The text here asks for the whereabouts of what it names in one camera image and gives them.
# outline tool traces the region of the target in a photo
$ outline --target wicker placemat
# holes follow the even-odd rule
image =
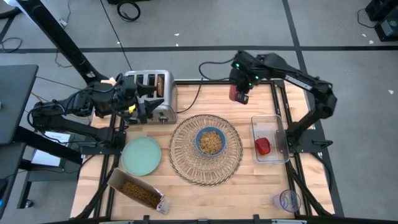
[[[216,127],[226,137],[226,149],[218,156],[199,153],[195,136],[207,126]],[[214,186],[228,180],[238,169],[243,147],[239,134],[225,119],[201,114],[186,119],[174,131],[170,142],[170,161],[177,174],[192,184]]]

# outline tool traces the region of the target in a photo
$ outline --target wooden table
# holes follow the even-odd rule
[[[178,110],[188,108],[195,97],[198,85],[178,86]],[[131,126],[127,130],[127,141],[140,136],[154,138],[162,149],[162,159],[153,173],[138,177],[153,185],[171,202],[167,215],[160,214],[115,192],[112,220],[142,220],[150,215],[151,220],[197,220],[197,219],[252,219],[254,214],[260,218],[293,218],[293,213],[275,209],[271,205],[273,195],[289,189],[285,165],[256,164],[252,158],[249,128],[251,117],[256,114],[275,114],[269,85],[253,89],[249,103],[241,105],[228,99],[229,85],[203,85],[194,106],[187,112],[178,114],[177,124]],[[294,121],[308,111],[304,92],[286,83],[290,111]],[[176,175],[169,159],[169,144],[179,123],[196,114],[213,114],[227,119],[238,131],[243,143],[242,163],[235,175],[216,187],[200,187],[189,184]],[[92,125],[97,128],[107,126],[109,117],[93,118]],[[326,210],[333,213],[330,193],[322,164],[310,154],[301,156],[303,171],[308,188]],[[103,156],[95,156],[87,162],[80,172],[71,217],[78,215],[90,201],[98,188]],[[101,215],[105,214],[108,189],[104,193]]]

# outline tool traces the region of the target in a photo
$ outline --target mint green plate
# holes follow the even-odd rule
[[[159,165],[162,151],[150,137],[129,141],[122,152],[122,165],[132,175],[147,175]]]

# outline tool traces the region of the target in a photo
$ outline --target silver toaster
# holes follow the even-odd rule
[[[156,86],[156,91],[150,95],[140,97],[140,102],[144,100],[164,99],[164,102],[156,107],[153,117],[148,119],[148,124],[175,124],[177,122],[177,85],[173,75],[166,70],[143,70],[130,71],[125,76],[134,76],[136,83],[149,86]],[[129,124],[139,124],[137,111],[134,111],[131,118],[127,120]]]

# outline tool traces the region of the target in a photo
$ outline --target cereal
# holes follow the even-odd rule
[[[203,133],[199,140],[200,150],[208,155],[219,153],[222,147],[221,137],[215,131]]]
[[[137,198],[147,203],[151,208],[156,209],[156,206],[160,202],[160,195],[153,194],[142,187],[133,184],[130,181],[126,181],[123,186],[121,192],[125,193],[130,197]]]

